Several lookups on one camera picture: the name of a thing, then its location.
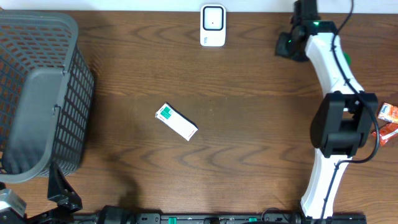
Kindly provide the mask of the green lid jar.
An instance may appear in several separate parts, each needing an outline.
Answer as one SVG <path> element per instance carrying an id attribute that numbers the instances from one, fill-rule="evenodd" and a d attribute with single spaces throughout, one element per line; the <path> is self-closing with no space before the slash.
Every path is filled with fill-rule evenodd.
<path id="1" fill-rule="evenodd" d="M 347 64 L 351 65 L 351 57 L 346 52 L 344 52 L 343 55 L 347 61 Z"/>

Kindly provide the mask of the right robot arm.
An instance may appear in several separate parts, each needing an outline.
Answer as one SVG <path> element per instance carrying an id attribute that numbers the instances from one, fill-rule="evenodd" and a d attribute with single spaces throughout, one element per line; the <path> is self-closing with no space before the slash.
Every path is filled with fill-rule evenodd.
<path id="1" fill-rule="evenodd" d="M 340 45 L 341 27 L 321 19 L 316 0 L 294 3 L 292 29 L 279 35 L 275 54 L 297 62 L 312 63 L 320 82 L 323 101 L 310 125 L 315 160 L 300 210 L 263 216 L 263 222 L 277 223 L 366 223 L 360 213 L 334 213 L 333 203 L 348 164 L 364 164 L 378 152 L 355 160 L 372 127 L 378 127 L 375 112 L 378 99 L 356 81 Z"/>

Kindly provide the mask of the orange tissue packet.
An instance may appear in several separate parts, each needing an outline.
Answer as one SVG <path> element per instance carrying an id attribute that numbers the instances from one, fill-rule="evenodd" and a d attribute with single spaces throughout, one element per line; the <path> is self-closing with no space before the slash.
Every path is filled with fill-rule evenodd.
<path id="1" fill-rule="evenodd" d="M 383 103 L 377 117 L 390 123 L 398 123 L 398 107 Z"/>

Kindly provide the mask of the white medicine box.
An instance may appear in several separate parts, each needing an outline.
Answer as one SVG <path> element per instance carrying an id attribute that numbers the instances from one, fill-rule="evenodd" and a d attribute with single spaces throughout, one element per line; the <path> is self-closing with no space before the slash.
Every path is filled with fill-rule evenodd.
<path id="1" fill-rule="evenodd" d="M 168 103 L 160 107 L 155 113 L 155 117 L 187 141 L 198 131 L 198 128 L 191 121 L 174 110 Z"/>

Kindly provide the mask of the red chocolate bar wrapper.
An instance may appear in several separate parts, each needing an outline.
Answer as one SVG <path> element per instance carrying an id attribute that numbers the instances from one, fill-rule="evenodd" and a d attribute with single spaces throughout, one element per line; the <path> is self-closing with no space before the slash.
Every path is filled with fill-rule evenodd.
<path id="1" fill-rule="evenodd" d="M 388 123 L 379 130 L 379 143 L 384 146 L 389 140 L 397 137 L 397 123 Z"/>

